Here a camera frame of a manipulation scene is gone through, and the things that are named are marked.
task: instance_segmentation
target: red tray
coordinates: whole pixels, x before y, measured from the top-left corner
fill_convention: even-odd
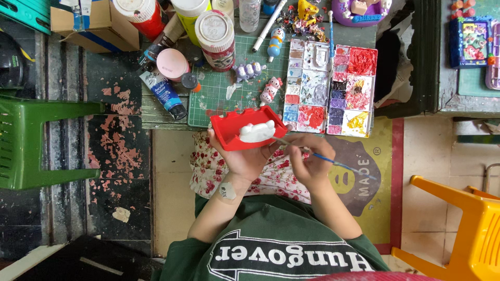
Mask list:
[[[241,114],[236,111],[229,112],[223,118],[217,115],[210,117],[215,136],[225,151],[249,150],[274,142],[275,140],[272,138],[260,142],[243,142],[239,137],[240,129],[243,126],[249,123],[254,125],[266,123],[269,120],[274,121],[274,128],[276,128],[274,136],[276,138],[284,137],[288,131],[287,127],[269,105],[261,106],[259,110],[247,108]]]

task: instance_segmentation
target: clear plastic bottle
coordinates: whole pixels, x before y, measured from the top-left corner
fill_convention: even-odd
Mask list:
[[[239,26],[250,33],[259,25],[259,14],[261,13],[261,0],[239,0]]]

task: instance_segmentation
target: yellow paint bottle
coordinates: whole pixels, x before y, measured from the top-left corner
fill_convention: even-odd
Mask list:
[[[171,2],[189,39],[201,47],[195,33],[195,22],[203,12],[212,10],[210,0],[171,0]]]

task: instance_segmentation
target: cardboard box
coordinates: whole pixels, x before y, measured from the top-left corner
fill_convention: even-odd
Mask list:
[[[51,30],[66,37],[66,42],[93,53],[139,50],[139,31],[109,0],[91,2],[90,16],[85,16],[83,20],[84,31],[74,31],[75,21],[78,20],[79,17],[74,16],[69,6],[57,4],[50,7]]]

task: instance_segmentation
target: hand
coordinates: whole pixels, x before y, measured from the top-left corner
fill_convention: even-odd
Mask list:
[[[302,161],[302,152],[299,149],[299,147],[307,147],[313,153],[333,160],[335,150],[325,138],[310,133],[297,133],[285,136],[283,139],[293,144],[286,148],[285,154],[290,155],[293,173],[300,183],[309,190],[322,186],[325,181],[328,181],[327,175],[332,163],[313,156],[312,153]]]
[[[269,157],[278,150],[281,143],[273,142],[270,145],[245,150],[225,151],[216,138],[214,129],[208,129],[208,137],[210,144],[220,153],[224,158],[229,171],[242,179],[249,181],[248,184],[253,182],[259,177],[264,166],[268,163]]]

